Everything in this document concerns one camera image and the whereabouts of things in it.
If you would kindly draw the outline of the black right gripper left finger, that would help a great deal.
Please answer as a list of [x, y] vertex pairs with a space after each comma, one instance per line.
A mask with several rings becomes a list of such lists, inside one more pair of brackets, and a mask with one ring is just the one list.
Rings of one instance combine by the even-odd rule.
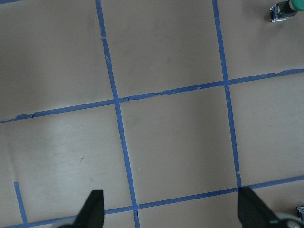
[[102, 228], [105, 222], [103, 190], [93, 190], [73, 222], [74, 228]]

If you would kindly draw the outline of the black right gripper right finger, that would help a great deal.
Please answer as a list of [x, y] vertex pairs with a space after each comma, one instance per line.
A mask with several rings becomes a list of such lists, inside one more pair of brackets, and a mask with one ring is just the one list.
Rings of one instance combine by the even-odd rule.
[[250, 187], [238, 188], [237, 215], [244, 228], [273, 228], [278, 217]]

